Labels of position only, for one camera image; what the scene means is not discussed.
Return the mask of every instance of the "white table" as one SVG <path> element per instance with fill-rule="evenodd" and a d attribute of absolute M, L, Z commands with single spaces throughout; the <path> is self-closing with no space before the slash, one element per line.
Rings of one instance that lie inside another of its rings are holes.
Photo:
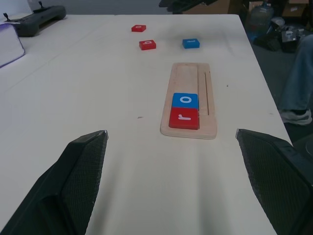
<path fill-rule="evenodd" d="M 93 28 L 79 33 L 80 24 Z M 131 33 L 134 24 L 147 30 Z M 0 228 L 68 142 L 107 129 L 88 235 L 276 234 L 235 133 L 290 140 L 238 16 L 68 16 L 51 30 L 58 43 L 23 39 L 28 55 L 0 70 L 0 80 L 20 81 L 0 95 Z M 182 39 L 194 37 L 201 48 L 184 50 Z M 157 48 L 141 51 L 149 39 Z M 210 64 L 215 140 L 160 133 L 175 62 Z"/>

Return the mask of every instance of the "floor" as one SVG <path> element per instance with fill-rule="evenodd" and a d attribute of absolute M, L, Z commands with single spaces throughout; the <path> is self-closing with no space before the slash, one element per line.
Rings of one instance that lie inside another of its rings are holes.
<path fill-rule="evenodd" d="M 294 54 L 283 53 L 281 51 L 273 52 L 255 45 L 252 45 L 252 48 L 268 84 L 268 88 L 277 104 L 289 73 L 289 70 L 285 70 L 284 68 L 292 67 Z M 311 98 L 309 107 L 313 110 L 313 97 Z M 291 142 L 296 142 L 313 134 L 313 122 L 308 126 L 285 124 L 285 127 Z"/>

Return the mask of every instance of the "person's leg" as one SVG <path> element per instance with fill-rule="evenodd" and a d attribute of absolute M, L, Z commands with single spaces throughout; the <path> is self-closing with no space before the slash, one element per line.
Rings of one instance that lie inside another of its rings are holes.
<path fill-rule="evenodd" d="M 283 121 L 300 125 L 309 124 L 312 118 L 308 103 L 312 92 L 313 35 L 309 35 L 299 45 L 294 65 L 278 105 Z"/>

